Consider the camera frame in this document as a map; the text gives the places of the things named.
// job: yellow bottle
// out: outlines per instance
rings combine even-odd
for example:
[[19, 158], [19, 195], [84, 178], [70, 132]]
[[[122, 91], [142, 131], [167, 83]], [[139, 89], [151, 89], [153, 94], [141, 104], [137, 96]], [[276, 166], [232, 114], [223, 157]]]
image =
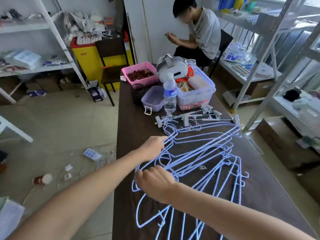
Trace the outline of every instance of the yellow bottle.
[[238, 11], [240, 11], [244, 2], [245, 0], [235, 0], [233, 9], [234, 10], [238, 9]]

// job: yellow box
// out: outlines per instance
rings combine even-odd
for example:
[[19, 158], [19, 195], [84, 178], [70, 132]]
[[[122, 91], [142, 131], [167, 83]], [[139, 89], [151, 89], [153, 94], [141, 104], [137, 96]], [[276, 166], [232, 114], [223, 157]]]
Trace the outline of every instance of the yellow box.
[[[132, 55], [131, 55], [131, 47], [128, 39], [128, 35], [126, 32], [124, 34], [124, 42], [125, 46], [129, 47], [127, 50], [127, 57], [129, 64], [132, 66], [134, 64]], [[103, 71], [103, 64], [101, 62], [98, 50], [94, 43], [92, 44], [76, 44], [76, 38], [73, 38], [70, 47], [72, 48], [75, 56], [77, 57], [78, 63], [81, 66], [83, 72], [85, 73], [87, 79], [89, 81], [98, 80], [100, 86], [104, 88], [103, 84], [101, 84], [101, 76]], [[125, 55], [119, 56], [109, 56], [103, 58], [104, 63], [107, 67], [121, 66], [126, 64]], [[112, 91], [110, 84], [106, 85], [108, 90]], [[120, 89], [120, 83], [113, 83], [115, 89]]]

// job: seated man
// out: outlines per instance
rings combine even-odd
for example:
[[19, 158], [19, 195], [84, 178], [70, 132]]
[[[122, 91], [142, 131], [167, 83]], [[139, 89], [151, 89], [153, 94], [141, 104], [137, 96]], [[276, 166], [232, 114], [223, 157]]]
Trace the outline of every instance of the seated man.
[[220, 23], [213, 11], [197, 7], [196, 0], [175, 0], [173, 15], [188, 24], [189, 40], [167, 33], [171, 43], [178, 45], [174, 56], [195, 59], [197, 66], [208, 64], [216, 56], [221, 38]]

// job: forearm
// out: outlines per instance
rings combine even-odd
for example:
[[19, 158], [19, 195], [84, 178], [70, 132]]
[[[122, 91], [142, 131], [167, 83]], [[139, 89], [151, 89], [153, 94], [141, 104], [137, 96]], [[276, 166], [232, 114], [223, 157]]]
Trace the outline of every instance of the forearm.
[[70, 239], [97, 207], [139, 163], [137, 151], [89, 174], [57, 194], [9, 239]]
[[196, 49], [198, 47], [198, 43], [196, 41], [183, 40], [183, 39], [179, 39], [179, 42], [177, 45], [190, 48], [190, 49]]
[[211, 226], [230, 240], [314, 240], [275, 217], [177, 183], [172, 206]]

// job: purple plastic container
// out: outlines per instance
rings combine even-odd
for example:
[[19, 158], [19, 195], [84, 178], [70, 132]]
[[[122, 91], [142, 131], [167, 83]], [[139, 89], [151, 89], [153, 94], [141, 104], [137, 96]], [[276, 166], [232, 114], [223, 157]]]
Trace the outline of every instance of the purple plastic container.
[[163, 92], [163, 87], [153, 86], [142, 97], [141, 102], [146, 115], [151, 115], [152, 112], [158, 112], [163, 107]]

